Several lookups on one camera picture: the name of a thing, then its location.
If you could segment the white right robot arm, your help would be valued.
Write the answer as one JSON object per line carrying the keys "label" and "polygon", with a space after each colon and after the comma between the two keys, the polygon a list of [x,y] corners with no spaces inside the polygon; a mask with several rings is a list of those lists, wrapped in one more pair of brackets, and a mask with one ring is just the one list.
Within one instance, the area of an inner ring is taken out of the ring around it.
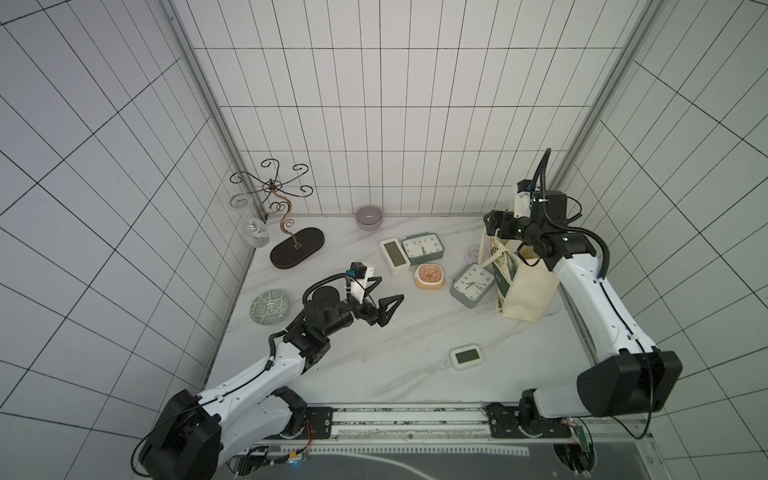
{"label": "white right robot arm", "polygon": [[493,210],[486,231],[530,246],[575,304],[597,362],[572,380],[523,392],[518,428],[531,434],[544,423],[568,417],[653,416],[665,406],[683,365],[660,349],[633,319],[607,279],[610,251],[596,233],[570,227],[562,217],[565,195],[535,191],[527,216]]}

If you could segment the green rectangular alarm clock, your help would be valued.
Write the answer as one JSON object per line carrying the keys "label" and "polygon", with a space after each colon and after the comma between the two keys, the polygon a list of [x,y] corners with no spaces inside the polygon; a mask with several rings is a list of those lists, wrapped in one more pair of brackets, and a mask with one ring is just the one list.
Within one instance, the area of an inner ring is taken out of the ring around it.
{"label": "green rectangular alarm clock", "polygon": [[424,232],[405,238],[402,248],[412,265],[421,265],[441,259],[445,248],[436,233]]}

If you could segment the white digital thermometer clock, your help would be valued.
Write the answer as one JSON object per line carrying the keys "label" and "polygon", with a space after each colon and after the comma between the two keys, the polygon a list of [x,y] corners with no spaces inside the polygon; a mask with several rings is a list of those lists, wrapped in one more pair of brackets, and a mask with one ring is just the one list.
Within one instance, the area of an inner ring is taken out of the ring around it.
{"label": "white digital thermometer clock", "polygon": [[455,370],[473,368],[484,361],[481,348],[475,344],[452,349],[449,353],[449,358]]}

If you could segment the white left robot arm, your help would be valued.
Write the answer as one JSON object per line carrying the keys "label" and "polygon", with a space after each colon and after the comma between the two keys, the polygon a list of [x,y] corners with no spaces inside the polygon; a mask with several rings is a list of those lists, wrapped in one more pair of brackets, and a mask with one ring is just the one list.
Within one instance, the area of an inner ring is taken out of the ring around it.
{"label": "white left robot arm", "polygon": [[129,457],[134,474],[149,479],[210,479],[232,457],[279,434],[306,426],[306,401],[290,383],[317,364],[330,337],[362,320],[386,326],[402,294],[373,303],[330,285],[314,285],[287,328],[269,336],[269,353],[222,384],[166,403],[152,429]]}

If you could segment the cream canvas floral tote bag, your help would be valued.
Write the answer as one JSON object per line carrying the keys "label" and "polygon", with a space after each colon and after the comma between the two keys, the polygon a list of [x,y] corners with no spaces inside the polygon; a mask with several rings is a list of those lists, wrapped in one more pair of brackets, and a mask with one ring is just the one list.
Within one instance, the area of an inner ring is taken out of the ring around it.
{"label": "cream canvas floral tote bag", "polygon": [[483,233],[478,263],[494,274],[497,316],[536,323],[544,315],[559,281],[539,259],[529,264],[506,241]]}

